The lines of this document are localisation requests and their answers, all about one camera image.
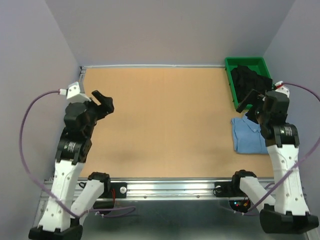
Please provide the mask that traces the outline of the light blue long sleeve shirt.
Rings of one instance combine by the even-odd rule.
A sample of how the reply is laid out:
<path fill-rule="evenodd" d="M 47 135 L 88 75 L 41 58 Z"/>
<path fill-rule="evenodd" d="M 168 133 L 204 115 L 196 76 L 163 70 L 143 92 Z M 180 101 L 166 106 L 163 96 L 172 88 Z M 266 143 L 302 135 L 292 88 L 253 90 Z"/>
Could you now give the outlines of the light blue long sleeve shirt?
<path fill-rule="evenodd" d="M 260 125 L 249 120 L 246 115 L 231 119 L 233 149 L 238 154 L 267 155 L 265 139 Z"/>

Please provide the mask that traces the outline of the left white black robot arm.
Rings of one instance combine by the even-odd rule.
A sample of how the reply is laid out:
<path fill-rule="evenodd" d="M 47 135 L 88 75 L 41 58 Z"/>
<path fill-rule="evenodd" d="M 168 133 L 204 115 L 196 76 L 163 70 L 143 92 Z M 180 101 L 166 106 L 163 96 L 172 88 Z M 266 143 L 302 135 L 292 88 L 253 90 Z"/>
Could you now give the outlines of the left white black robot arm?
<path fill-rule="evenodd" d="M 65 127 L 57 145 L 54 176 L 48 202 L 38 225 L 30 229 L 30 240 L 79 240 L 83 222 L 98 197 L 111 193 L 109 174 L 93 172 L 81 194 L 74 198 L 78 178 L 92 146 L 97 122 L 114 112 L 113 99 L 92 92 L 98 102 L 83 96 L 65 109 Z"/>

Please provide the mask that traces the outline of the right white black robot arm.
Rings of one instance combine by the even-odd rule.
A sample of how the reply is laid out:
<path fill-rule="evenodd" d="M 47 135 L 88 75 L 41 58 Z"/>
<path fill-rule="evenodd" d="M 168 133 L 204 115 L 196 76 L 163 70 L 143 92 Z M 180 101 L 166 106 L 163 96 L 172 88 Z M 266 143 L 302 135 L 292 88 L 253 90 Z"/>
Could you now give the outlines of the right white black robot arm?
<path fill-rule="evenodd" d="M 251 104 L 247 118 L 259 124 L 271 159 L 274 185 L 266 190 L 251 171 L 239 170 L 230 182 L 231 192 L 243 193 L 251 200 L 252 210 L 259 212 L 259 221 L 267 234 L 303 234 L 319 226 L 311 214 L 302 189 L 299 164 L 298 129 L 287 122 L 289 92 L 251 90 L 237 107 L 241 113 Z"/>

